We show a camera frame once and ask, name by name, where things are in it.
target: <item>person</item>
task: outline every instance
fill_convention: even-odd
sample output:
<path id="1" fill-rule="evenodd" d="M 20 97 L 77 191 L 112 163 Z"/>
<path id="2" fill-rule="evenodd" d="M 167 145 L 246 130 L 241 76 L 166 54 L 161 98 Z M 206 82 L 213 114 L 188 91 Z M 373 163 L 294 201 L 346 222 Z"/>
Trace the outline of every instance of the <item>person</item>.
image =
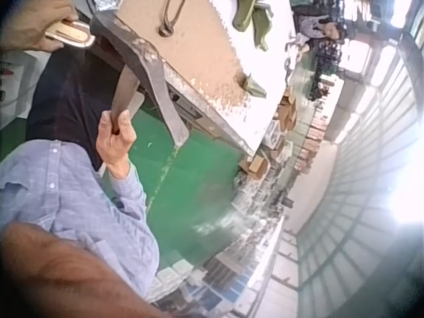
<path id="1" fill-rule="evenodd" d="M 346 30 L 339 23 L 331 21 L 328 14 L 313 5 L 292 7 L 298 33 L 288 45 L 298 46 L 297 60 L 324 40 L 344 40 Z"/>
<path id="2" fill-rule="evenodd" d="M 159 250 L 129 160 L 136 132 L 128 111 L 111 132 L 119 75 L 44 36 L 53 22 L 76 18 L 70 0 L 31 0 L 3 29 L 2 51 L 55 52 L 34 92 L 26 142 L 0 165 L 1 306 L 23 317 L 169 317 L 142 300 Z"/>

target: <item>worker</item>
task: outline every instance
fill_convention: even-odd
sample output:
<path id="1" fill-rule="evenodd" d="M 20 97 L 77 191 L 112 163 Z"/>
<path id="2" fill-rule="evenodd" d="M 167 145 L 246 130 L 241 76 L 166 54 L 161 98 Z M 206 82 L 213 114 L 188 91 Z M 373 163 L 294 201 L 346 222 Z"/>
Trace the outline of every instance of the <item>worker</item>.
<path id="1" fill-rule="evenodd" d="M 55 21 L 77 18 L 70 0 L 23 1 L 2 30 L 2 51 L 56 52 L 35 89 L 26 142 L 0 165 L 2 282 L 10 283 L 1 306 L 16 317 L 34 317 L 30 309 L 35 317 L 171 317 L 142 300 L 159 251 L 129 160 L 136 132 L 128 111 L 111 133 L 118 74 L 44 36 Z"/>
<path id="2" fill-rule="evenodd" d="M 313 5 L 297 5 L 291 8 L 298 34 L 288 45 L 298 45 L 297 59 L 324 40 L 344 40 L 346 30 L 340 23 L 331 21 L 328 14 Z"/>

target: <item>workbench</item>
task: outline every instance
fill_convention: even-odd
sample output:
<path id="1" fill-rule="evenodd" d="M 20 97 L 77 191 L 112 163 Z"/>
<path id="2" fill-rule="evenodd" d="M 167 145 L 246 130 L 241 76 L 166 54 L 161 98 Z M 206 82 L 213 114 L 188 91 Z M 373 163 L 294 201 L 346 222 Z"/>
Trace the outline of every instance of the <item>workbench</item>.
<path id="1" fill-rule="evenodd" d="M 203 3 L 205 8 L 201 8 L 203 10 L 200 14 L 202 17 L 196 20 L 194 18 L 196 15 L 190 12 L 187 6 L 198 6 L 201 1 L 206 1 L 206 3 Z M 89 16 L 84 2 L 82 0 L 76 1 L 77 8 Z M 175 34 L 171 38 L 161 38 L 160 40 L 149 38 L 149 36 L 153 36 L 153 32 L 156 32 L 157 26 L 161 23 L 160 15 L 147 13 L 147 10 L 141 9 L 148 5 L 155 7 L 159 5 L 164 8 L 165 0 L 143 0 L 140 2 L 124 0 L 118 14 L 141 37 L 147 38 L 159 49 L 166 62 L 165 75 L 170 95 L 180 115 L 211 138 L 223 140 L 249 155 L 253 155 L 262 142 L 286 88 L 284 61 L 287 53 L 285 45 L 290 35 L 295 34 L 289 0 L 269 0 L 268 3 L 271 5 L 274 17 L 272 29 L 266 36 L 266 43 L 269 47 L 267 52 L 255 48 L 252 23 L 245 32 L 239 32 L 232 26 L 237 9 L 237 0 L 196 0 L 196 2 L 187 0 L 175 27 Z M 207 21 L 209 16 L 209 20 L 216 19 L 220 25 L 209 24 L 207 25 L 208 30 L 206 28 L 199 30 L 199 27 L 195 24 L 199 21 Z M 140 25 L 140 21 L 145 21 L 146 25 L 154 24 L 153 21 L 156 21 L 157 25 L 152 26 L 152 30 L 146 31 L 146 34 L 141 34 L 146 27 Z M 215 32 L 214 28 L 220 28 L 220 30 Z M 201 38 L 203 35 L 207 38 L 205 42 L 184 44 L 184 40 L 187 40 L 190 36 Z M 165 42 L 171 41 L 170 39 L 176 42 L 176 47 L 184 45 L 184 49 L 180 50 L 182 50 L 181 54 L 185 55 L 177 56 L 173 53 L 174 55 L 170 56 L 168 51 L 171 50 L 171 46 L 167 47 L 170 42 Z M 198 52 L 194 52 L 195 45 L 199 48 Z M 208 51 L 214 49 L 214 47 L 215 50 L 216 47 L 222 48 L 222 51 L 228 50 L 229 53 L 224 55 L 228 59 L 216 63 L 217 55 L 214 55 L 211 59 L 215 60 L 208 63 L 208 59 L 202 56 L 204 55 L 202 54 L 202 47 L 205 45 L 211 47 L 207 48 Z M 114 67 L 119 67 L 116 66 L 119 61 L 110 61 L 110 58 L 102 56 L 102 52 L 98 51 L 99 48 L 97 47 L 97 55 L 106 59 L 108 63 L 114 64 Z M 189 61 L 188 64 L 193 64 L 192 70 L 184 70 L 186 73 L 194 74 L 193 76 L 177 71 L 181 69 L 181 65 L 177 64 L 181 63 L 182 59 Z M 217 89 L 212 87 L 208 92 L 210 73 L 215 68 L 219 70 L 215 70 L 215 72 L 219 72 L 217 81 L 221 80 L 223 84 L 222 87 Z M 240 88 L 242 77 L 248 75 L 251 75 L 266 90 L 267 97 L 265 99 L 253 97 Z"/>

